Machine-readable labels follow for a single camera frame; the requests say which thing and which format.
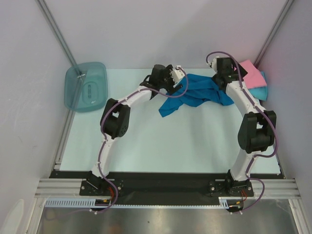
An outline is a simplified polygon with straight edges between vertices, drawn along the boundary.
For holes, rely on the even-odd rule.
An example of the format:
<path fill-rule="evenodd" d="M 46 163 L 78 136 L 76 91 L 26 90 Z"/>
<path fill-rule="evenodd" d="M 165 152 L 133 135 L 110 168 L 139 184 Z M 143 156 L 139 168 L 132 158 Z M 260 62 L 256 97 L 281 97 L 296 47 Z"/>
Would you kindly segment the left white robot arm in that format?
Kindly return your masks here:
<path fill-rule="evenodd" d="M 82 185 L 87 195 L 104 195 L 107 190 L 117 190 L 116 186 L 106 178 L 109 174 L 110 152 L 114 143 L 128 130 L 131 108 L 151 100 L 158 94 L 174 98 L 173 94 L 182 88 L 181 80 L 184 77 L 185 72 L 180 66 L 156 64 L 151 74 L 147 75 L 135 91 L 123 98 L 111 98 L 107 101 L 100 120 L 103 140 L 97 161 L 88 173 L 85 180 L 86 185 Z"/>

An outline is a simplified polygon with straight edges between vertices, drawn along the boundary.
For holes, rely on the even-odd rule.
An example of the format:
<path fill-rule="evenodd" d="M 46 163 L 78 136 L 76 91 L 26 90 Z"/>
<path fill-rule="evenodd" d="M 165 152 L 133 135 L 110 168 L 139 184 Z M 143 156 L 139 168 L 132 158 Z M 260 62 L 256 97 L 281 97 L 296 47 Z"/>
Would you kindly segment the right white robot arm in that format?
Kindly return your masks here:
<path fill-rule="evenodd" d="M 215 57 L 211 67 L 216 72 L 213 82 L 231 98 L 242 115 L 237 135 L 239 154 L 223 185 L 218 185 L 216 191 L 220 195 L 253 196 L 250 170 L 256 159 L 263 156 L 262 152 L 275 141 L 276 113 L 256 102 L 243 80 L 247 72 L 232 58 Z"/>

